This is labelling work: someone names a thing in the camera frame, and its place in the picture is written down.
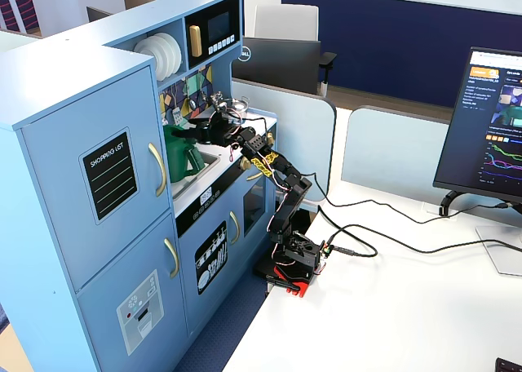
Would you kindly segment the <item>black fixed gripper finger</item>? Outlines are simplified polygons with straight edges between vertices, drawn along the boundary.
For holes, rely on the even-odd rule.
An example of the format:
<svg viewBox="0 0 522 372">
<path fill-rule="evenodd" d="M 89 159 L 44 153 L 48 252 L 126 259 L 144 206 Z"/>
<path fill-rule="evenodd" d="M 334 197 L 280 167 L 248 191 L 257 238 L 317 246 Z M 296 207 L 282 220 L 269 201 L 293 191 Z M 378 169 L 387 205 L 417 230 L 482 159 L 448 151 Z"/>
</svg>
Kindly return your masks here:
<svg viewBox="0 0 522 372">
<path fill-rule="evenodd" d="M 195 141 L 205 140 L 205 130 L 199 127 L 193 127 L 188 129 L 173 129 L 170 134 L 180 139 L 188 139 Z"/>
</svg>

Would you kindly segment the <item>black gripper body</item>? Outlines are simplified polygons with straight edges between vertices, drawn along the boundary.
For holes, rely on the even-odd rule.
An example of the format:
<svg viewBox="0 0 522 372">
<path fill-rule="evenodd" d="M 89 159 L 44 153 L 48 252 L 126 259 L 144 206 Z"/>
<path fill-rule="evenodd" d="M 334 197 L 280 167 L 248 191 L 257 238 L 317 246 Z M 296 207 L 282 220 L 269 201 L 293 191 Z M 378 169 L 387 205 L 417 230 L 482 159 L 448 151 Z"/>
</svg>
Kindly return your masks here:
<svg viewBox="0 0 522 372">
<path fill-rule="evenodd" d="M 203 144 L 227 147 L 237 141 L 244 127 L 231 123 L 222 113 L 215 113 L 201 133 Z"/>
</svg>

